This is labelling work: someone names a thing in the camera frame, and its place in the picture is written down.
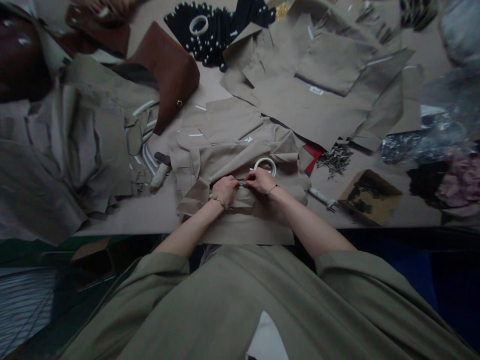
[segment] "cardboard box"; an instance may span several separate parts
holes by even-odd
[[[359,219],[371,225],[383,225],[402,199],[402,192],[376,172],[357,173],[338,203]]]

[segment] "khaki shirt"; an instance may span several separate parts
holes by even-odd
[[[315,265],[223,245],[188,276],[186,259],[149,254],[63,359],[245,359],[262,311],[289,359],[478,359],[381,258],[339,251]]]

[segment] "wrist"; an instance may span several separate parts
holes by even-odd
[[[218,200],[215,200],[211,198],[206,205],[211,209],[211,212],[216,215],[217,217],[220,216],[224,211],[225,207],[222,205],[222,203]]]
[[[266,194],[270,199],[275,199],[280,191],[280,186],[278,184],[274,185],[273,188]]]

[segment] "left hand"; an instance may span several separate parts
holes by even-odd
[[[230,205],[235,197],[235,192],[240,186],[240,181],[230,176],[222,177],[211,190],[212,195],[218,196],[226,205]]]

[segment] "bracelet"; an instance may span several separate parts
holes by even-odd
[[[210,199],[217,200],[220,202],[221,206],[225,209],[228,210],[230,207],[225,203],[225,201],[220,200],[220,198],[217,195],[210,194],[209,196]]]
[[[270,194],[270,192],[271,192],[273,189],[275,189],[277,186],[278,186],[278,184],[275,184],[275,186],[272,187],[270,190],[268,190],[268,191],[265,193],[265,195]]]

